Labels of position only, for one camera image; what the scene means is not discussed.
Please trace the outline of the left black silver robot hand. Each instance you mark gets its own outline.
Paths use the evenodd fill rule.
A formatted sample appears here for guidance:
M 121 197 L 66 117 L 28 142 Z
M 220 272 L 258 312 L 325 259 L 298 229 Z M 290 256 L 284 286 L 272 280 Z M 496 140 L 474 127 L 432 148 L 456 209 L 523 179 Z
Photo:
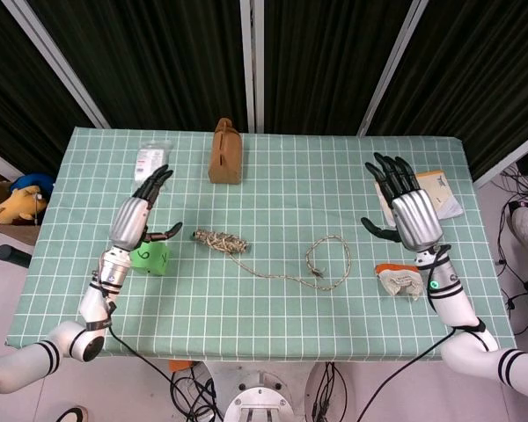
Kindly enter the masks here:
M 177 222 L 165 232 L 149 232 L 148 219 L 159 192 L 173 170 L 164 164 L 158 167 L 120 206 L 109 231 L 113 246 L 124 251 L 133 251 L 142 243 L 165 241 L 176 236 L 183 223 Z

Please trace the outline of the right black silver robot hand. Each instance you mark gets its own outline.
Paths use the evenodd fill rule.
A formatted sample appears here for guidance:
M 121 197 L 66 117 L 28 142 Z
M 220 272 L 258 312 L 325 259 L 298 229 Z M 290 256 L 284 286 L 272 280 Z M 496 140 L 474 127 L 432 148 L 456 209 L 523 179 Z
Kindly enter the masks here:
M 435 246 L 443 236 L 436 210 L 421 189 L 412 167 L 399 156 L 374 154 L 378 165 L 367 162 L 395 222 L 394 229 L 381 229 L 366 217 L 362 225 L 375 237 L 401 243 L 405 249 L 422 252 Z

